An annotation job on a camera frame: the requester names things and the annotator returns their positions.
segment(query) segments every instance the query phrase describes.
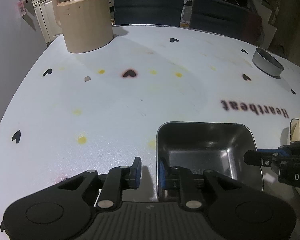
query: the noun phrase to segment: handle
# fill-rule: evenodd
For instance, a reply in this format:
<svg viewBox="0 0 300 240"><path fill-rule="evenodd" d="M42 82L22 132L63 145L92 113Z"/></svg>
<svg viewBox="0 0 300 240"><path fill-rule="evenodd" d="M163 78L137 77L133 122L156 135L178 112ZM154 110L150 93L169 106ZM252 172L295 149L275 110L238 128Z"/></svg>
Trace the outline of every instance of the handle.
<svg viewBox="0 0 300 240"><path fill-rule="evenodd" d="M58 3L59 3L59 0L52 0L54 17L56 19L57 25L61 27L60 17L58 14Z"/></svg>
<svg viewBox="0 0 300 240"><path fill-rule="evenodd" d="M141 158L136 157L130 167L130 173L128 176L128 185L132 189L138 189L140 186L141 178Z"/></svg>

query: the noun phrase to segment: chair backrest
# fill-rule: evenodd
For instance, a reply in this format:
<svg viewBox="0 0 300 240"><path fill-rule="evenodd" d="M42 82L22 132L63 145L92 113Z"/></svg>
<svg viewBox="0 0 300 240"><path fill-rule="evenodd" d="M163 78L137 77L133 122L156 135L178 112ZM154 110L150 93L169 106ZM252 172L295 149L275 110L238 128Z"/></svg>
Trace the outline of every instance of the chair backrest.
<svg viewBox="0 0 300 240"><path fill-rule="evenodd" d="M184 0L114 0L114 22L180 26Z"/></svg>
<svg viewBox="0 0 300 240"><path fill-rule="evenodd" d="M222 0L194 0L189 27L256 44L262 33L262 19Z"/></svg>

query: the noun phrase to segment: stainless steel bowl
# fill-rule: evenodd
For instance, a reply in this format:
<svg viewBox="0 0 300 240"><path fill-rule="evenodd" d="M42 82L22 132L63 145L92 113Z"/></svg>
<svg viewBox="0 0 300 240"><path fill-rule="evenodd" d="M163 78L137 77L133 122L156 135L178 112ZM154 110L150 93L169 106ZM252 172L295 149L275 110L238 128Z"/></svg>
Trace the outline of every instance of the stainless steel bowl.
<svg viewBox="0 0 300 240"><path fill-rule="evenodd" d="M256 150L250 130L236 123L168 122L157 133L157 185L159 200L173 199L173 190L162 190L158 179L160 158L169 166L192 173L215 170L250 187L263 190L261 168L245 164L243 155Z"/></svg>
<svg viewBox="0 0 300 240"><path fill-rule="evenodd" d="M284 67L265 49L256 48L252 62L263 72L273 77L279 77Z"/></svg>

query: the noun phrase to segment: yellow dot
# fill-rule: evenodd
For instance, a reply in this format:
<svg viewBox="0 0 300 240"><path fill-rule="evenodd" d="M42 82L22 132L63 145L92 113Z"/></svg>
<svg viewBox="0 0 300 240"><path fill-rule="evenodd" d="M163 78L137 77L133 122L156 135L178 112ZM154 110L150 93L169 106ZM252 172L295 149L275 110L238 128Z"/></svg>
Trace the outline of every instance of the yellow dot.
<svg viewBox="0 0 300 240"><path fill-rule="evenodd" d="M148 146L149 146L150 149L155 150L155 146L156 146L155 140L149 141L149 142L148 142Z"/></svg>
<svg viewBox="0 0 300 240"><path fill-rule="evenodd" d="M75 114L75 115L77 115L77 116L79 116L79 115L82 114L82 112L81 112L80 109L75 109L75 110L72 111L72 113Z"/></svg>
<svg viewBox="0 0 300 240"><path fill-rule="evenodd" d="M85 144L87 142L87 138L85 136L80 136L77 141L79 144Z"/></svg>

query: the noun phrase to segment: black heart print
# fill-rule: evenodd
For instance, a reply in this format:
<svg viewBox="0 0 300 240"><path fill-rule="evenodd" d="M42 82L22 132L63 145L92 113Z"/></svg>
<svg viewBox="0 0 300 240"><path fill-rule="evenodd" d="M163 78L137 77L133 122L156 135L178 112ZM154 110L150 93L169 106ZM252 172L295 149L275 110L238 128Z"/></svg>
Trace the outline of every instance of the black heart print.
<svg viewBox="0 0 300 240"><path fill-rule="evenodd" d="M46 74L50 75L52 73L52 69L49 68L42 76L44 77Z"/></svg>
<svg viewBox="0 0 300 240"><path fill-rule="evenodd" d="M16 143L19 143L20 137L21 137L21 131L19 130L12 136L11 141L16 140Z"/></svg>
<svg viewBox="0 0 300 240"><path fill-rule="evenodd" d="M174 42L174 41L179 41L179 40L177 40L175 38L170 38L170 42Z"/></svg>
<svg viewBox="0 0 300 240"><path fill-rule="evenodd" d="M128 76L135 77L136 75L137 74L135 71L133 71L132 69L129 69L122 76L123 77L128 77Z"/></svg>
<svg viewBox="0 0 300 240"><path fill-rule="evenodd" d="M251 78L249 78L246 74L242 74L242 77L245 81L247 80L251 81Z"/></svg>

